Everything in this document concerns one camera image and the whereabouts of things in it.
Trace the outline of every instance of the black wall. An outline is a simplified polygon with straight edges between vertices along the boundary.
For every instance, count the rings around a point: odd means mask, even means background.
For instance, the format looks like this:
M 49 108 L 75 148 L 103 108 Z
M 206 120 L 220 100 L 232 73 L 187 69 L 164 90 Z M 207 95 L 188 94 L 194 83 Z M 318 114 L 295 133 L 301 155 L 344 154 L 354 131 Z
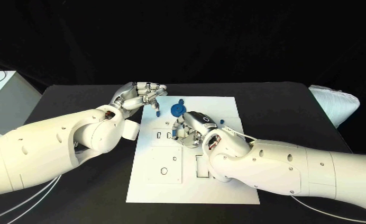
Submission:
M 40 91 L 294 81 L 363 101 L 363 8 L 364 0 L 1 0 L 0 67 Z M 361 133 L 361 115 L 340 128 L 345 139 Z

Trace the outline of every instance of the white device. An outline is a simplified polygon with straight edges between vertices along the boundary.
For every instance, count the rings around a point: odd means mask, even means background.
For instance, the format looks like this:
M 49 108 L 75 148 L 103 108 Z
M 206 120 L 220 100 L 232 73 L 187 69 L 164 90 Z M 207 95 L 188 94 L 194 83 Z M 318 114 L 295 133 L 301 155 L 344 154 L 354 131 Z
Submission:
M 108 153 L 119 138 L 135 140 L 139 124 L 125 120 L 142 105 L 158 112 L 165 86 L 129 82 L 109 105 L 30 123 L 0 137 L 0 194 L 34 186 Z
M 177 137 L 184 126 L 187 136 Z M 217 128 L 204 114 L 187 112 L 173 126 L 173 140 L 188 148 L 201 143 L 209 172 L 281 195 L 320 196 L 366 208 L 366 155 L 315 150 L 285 142 L 246 143 L 229 127 Z

